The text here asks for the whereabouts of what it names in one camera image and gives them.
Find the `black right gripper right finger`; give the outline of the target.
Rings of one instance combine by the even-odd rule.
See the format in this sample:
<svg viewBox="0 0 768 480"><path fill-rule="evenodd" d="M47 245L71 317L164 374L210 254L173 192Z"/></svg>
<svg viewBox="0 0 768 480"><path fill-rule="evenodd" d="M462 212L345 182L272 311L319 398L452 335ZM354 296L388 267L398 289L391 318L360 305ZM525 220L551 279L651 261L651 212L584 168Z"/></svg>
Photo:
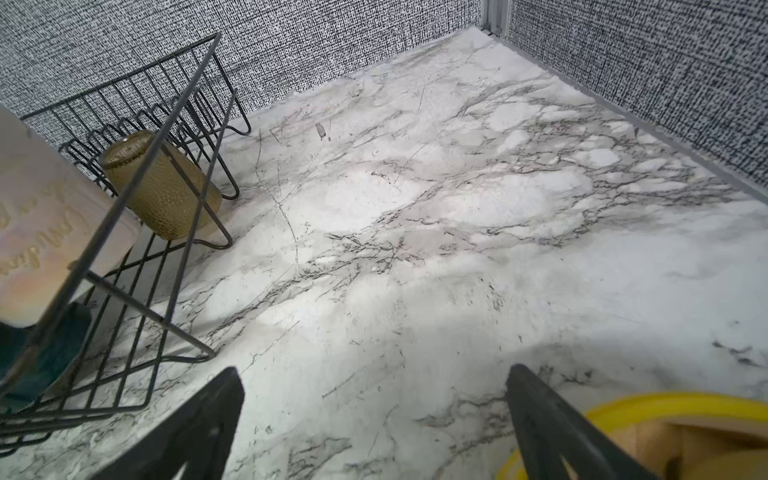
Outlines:
<svg viewBox="0 0 768 480"><path fill-rule="evenodd" d="M505 399L530 479L653 479L523 364L506 380Z"/></svg>

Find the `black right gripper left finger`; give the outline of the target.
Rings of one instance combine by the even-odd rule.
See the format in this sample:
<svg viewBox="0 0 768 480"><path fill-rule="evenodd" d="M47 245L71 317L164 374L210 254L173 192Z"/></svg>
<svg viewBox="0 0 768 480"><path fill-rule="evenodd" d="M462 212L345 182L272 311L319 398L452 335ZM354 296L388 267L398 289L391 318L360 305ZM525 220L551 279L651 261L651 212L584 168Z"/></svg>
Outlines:
<svg viewBox="0 0 768 480"><path fill-rule="evenodd" d="M245 390L227 367L95 479L221 479Z"/></svg>

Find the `dark green mug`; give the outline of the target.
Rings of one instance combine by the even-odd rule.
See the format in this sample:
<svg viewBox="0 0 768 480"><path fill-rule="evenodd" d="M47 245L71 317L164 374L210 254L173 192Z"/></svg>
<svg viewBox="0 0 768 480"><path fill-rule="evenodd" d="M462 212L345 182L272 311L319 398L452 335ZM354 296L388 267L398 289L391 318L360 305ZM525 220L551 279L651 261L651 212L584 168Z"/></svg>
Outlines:
<svg viewBox="0 0 768 480"><path fill-rule="evenodd" d="M39 350L37 359L1 398L1 410L19 411L56 383L80 354L91 322L90 310L85 305L69 304L50 342ZM1 324L1 377L25 349L33 330L33 327L14 328Z"/></svg>

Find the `amber glass cup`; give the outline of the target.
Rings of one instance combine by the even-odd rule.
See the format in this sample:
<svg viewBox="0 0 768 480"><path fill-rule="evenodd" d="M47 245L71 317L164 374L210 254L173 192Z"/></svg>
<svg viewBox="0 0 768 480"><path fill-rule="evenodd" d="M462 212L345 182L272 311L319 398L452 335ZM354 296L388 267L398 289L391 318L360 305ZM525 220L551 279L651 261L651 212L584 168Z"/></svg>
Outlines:
<svg viewBox="0 0 768 480"><path fill-rule="evenodd" d="M135 132L113 143L101 155L100 166L117 192L121 193L131 181L154 136L148 130ZM183 176L197 191L202 190L206 179L203 171L166 141L128 201L134 214L167 241L188 235L198 203L198 194Z"/></svg>

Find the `pink purple mug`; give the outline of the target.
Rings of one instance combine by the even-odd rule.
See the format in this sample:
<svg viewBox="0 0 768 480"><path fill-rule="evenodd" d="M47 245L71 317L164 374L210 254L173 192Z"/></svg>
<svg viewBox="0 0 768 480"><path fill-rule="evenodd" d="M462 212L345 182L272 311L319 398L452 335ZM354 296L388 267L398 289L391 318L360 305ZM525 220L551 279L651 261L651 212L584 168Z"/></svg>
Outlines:
<svg viewBox="0 0 768 480"><path fill-rule="evenodd" d="M1 110L1 321L37 324L113 200L10 110Z"/></svg>

